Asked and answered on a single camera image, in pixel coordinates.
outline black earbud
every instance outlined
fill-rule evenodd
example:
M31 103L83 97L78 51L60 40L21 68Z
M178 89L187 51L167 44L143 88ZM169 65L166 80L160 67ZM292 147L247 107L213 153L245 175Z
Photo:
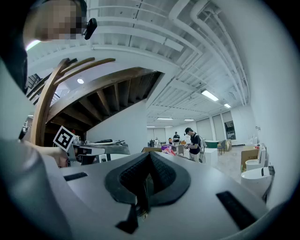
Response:
M84 39L89 40L92 34L94 33L95 29L97 27L97 21L95 18L91 18L87 24L86 29L84 30Z

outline black cap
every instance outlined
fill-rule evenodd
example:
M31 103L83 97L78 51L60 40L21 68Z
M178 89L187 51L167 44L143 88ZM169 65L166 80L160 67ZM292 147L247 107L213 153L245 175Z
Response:
M188 133L189 131L193 132L193 130L190 127L187 127L185 132Z

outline black t-shirt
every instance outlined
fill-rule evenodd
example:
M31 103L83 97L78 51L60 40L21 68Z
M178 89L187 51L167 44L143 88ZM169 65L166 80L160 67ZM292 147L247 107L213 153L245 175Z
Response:
M198 147L196 149L189 149L189 152L191 154L198 154L200 152L200 142L201 142L201 139L200 139L200 136L195 133L194 136L191 136L191 142L193 145L195 144L198 144Z
M178 134L174 135L173 138L180 138L180 136Z

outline recessed light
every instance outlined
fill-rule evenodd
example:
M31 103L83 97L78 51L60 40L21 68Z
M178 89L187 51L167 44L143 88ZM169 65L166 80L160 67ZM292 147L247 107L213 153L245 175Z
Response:
M201 92L201 94L207 96L208 98L210 98L211 100L214 100L214 101L218 101L219 98L217 98L216 96L212 95L210 92L208 92L207 90L203 90Z
M83 81L81 78L78 78L77 81L78 81L78 83L80 83L80 84L84 84L84 81Z

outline black slot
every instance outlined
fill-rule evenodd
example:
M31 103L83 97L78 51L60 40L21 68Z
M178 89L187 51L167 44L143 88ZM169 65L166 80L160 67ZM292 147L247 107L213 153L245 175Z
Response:
M79 179L79 178L83 178L86 177L87 174L85 172L79 172L79 173L75 173L72 175L68 175L68 176L64 176L66 181L71 181L71 180L75 180L75 179Z
M240 230L256 221L256 218L230 192L218 193L217 197Z

